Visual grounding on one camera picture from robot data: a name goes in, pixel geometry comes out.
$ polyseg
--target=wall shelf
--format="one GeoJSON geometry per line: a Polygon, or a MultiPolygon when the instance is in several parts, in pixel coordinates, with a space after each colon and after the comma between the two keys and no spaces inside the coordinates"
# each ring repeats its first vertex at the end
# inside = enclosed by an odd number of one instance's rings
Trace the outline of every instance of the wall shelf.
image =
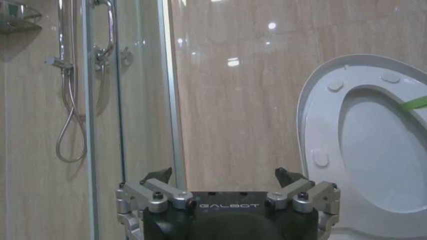
{"type": "Polygon", "coordinates": [[[41,19],[42,13],[27,4],[0,0],[0,34],[42,29],[38,25],[41,19]]]}

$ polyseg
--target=glass shower door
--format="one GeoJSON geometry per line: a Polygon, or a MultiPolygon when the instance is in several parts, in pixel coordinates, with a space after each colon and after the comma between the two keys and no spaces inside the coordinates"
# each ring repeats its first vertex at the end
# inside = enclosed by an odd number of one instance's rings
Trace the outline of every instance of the glass shower door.
{"type": "Polygon", "coordinates": [[[87,0],[85,7],[93,239],[118,240],[119,183],[173,167],[170,183],[186,187],[169,1],[87,0]]]}

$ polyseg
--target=toilet bowl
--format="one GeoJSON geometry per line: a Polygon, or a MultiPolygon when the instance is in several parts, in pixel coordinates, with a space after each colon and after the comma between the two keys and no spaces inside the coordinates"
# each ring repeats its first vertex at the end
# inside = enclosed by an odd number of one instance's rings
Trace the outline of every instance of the toilet bowl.
{"type": "Polygon", "coordinates": [[[298,103],[306,176],[341,187],[332,240],[427,239],[427,74],[377,55],[324,64],[298,103]]]}

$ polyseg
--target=beige marble wall tile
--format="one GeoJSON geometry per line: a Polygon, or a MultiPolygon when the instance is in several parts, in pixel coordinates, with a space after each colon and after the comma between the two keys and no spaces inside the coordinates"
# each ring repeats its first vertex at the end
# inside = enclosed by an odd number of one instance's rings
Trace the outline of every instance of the beige marble wall tile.
{"type": "Polygon", "coordinates": [[[6,38],[0,35],[0,240],[7,239],[6,38]]]}
{"type": "MultiPolygon", "coordinates": [[[[7,239],[90,239],[87,164],[65,164],[55,152],[67,113],[61,72],[45,60],[59,54],[58,1],[27,3],[43,13],[43,30],[6,38],[7,239]]],[[[67,155],[79,134],[73,127],[67,155]]]]}
{"type": "Polygon", "coordinates": [[[380,54],[426,70],[426,3],[173,0],[191,190],[271,190],[277,167],[302,170],[296,118],[312,72],[348,54],[380,54]]]}

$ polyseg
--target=logo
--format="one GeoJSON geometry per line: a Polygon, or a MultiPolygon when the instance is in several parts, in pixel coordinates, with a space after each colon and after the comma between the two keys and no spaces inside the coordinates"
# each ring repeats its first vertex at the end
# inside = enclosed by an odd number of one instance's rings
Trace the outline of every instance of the logo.
{"type": "Polygon", "coordinates": [[[261,204],[253,203],[253,204],[201,204],[199,207],[202,209],[250,209],[250,208],[258,208],[261,204]]]}

